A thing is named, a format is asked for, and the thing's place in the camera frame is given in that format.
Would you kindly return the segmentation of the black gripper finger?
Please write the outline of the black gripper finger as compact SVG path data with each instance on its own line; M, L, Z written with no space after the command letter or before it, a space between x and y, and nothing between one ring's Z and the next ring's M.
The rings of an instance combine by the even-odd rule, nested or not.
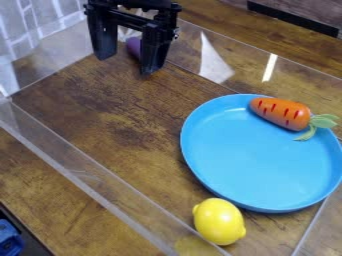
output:
M140 45L140 73L150 75L158 71L166 62L170 45L175 37L171 29L146 29Z
M88 30L94 54L99 60L106 60L116 54L118 26L104 13L87 13Z

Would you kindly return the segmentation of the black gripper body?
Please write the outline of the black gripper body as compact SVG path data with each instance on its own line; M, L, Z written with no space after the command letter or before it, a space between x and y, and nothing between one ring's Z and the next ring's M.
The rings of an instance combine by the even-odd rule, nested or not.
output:
M174 0L87 0L84 14L91 33L116 33L118 27L142 32L153 26L174 34L182 6Z

